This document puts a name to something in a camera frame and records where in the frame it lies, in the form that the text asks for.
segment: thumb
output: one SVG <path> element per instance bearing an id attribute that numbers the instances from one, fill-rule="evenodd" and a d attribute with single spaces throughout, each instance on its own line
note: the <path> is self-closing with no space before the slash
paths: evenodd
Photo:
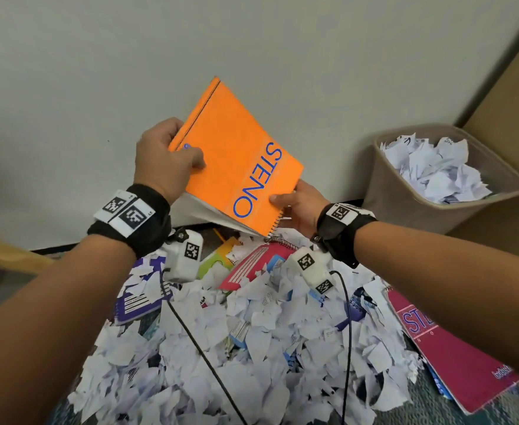
<path id="1" fill-rule="evenodd" d="M 190 161 L 193 168 L 204 168 L 206 167 L 205 156 L 202 153 L 202 149 L 199 147 L 190 147 L 187 149 L 181 149 L 178 153 L 182 154 L 183 158 Z"/>
<path id="2" fill-rule="evenodd" d="M 297 194 L 270 195 L 269 201 L 276 207 L 294 206 L 297 204 Z"/>

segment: beige trash can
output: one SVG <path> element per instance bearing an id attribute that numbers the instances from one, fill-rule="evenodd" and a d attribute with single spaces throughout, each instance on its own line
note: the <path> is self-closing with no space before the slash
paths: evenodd
<path id="1" fill-rule="evenodd" d="M 468 165 L 482 174 L 482 181 L 493 193 L 483 200 L 455 204 L 436 204 L 419 195 L 380 150 L 381 143 L 389 144 L 399 135 L 413 133 L 417 138 L 428 138 L 432 144 L 446 136 L 455 142 L 467 139 Z M 445 234 L 484 207 L 519 195 L 519 173 L 473 136 L 452 125 L 429 123 L 390 130 L 374 139 L 373 148 L 375 159 L 364 208 L 384 222 Z"/>

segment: purple notebook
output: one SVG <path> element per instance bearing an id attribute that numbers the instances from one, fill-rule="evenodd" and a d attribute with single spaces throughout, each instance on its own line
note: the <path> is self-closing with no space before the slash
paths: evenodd
<path id="1" fill-rule="evenodd" d="M 142 279 L 148 280 L 153 273 L 159 271 L 159 280 L 163 280 L 161 264 L 164 262 L 164 257 L 151 259 L 150 265 L 154 268 L 154 271 L 152 271 L 150 274 L 146 274 L 142 277 Z M 134 263 L 134 267 L 142 265 L 142 263 L 143 260 L 138 259 Z M 163 293 L 163 297 L 157 301 L 154 301 L 153 303 L 150 303 L 144 294 L 134 297 L 131 293 L 125 292 L 122 297 L 116 300 L 116 305 L 114 306 L 114 323 L 116 325 L 123 325 L 126 322 L 133 321 L 134 319 L 142 317 L 144 314 L 148 314 L 154 310 L 159 309 L 163 300 L 170 300 L 173 296 L 169 286 L 170 284 L 168 282 L 161 282 L 161 291 Z"/>

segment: hand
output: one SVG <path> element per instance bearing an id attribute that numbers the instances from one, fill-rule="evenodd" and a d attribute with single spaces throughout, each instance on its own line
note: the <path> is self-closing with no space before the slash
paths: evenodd
<path id="1" fill-rule="evenodd" d="M 172 205 L 189 183 L 192 168 L 206 167 L 198 147 L 170 152 L 167 147 L 183 121 L 169 118 L 142 134 L 136 144 L 134 183 L 147 185 Z"/>
<path id="2" fill-rule="evenodd" d="M 271 204 L 277 207 L 291 206 L 290 209 L 285 209 L 287 214 L 284 214 L 284 216 L 291 215 L 291 223 L 285 223 L 285 226 L 295 228 L 307 238 L 311 238 L 316 232 L 318 217 L 322 209 L 330 204 L 330 201 L 324 198 L 314 186 L 303 180 L 298 181 L 295 192 L 272 195 L 269 200 Z"/>

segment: red notebook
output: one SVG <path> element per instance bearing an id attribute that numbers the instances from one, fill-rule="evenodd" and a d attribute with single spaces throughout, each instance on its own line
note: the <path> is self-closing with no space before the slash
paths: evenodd
<path id="1" fill-rule="evenodd" d="M 475 413 L 519 382 L 511 367 L 440 328 L 400 293 L 391 290 L 387 295 L 405 332 L 464 413 Z"/>

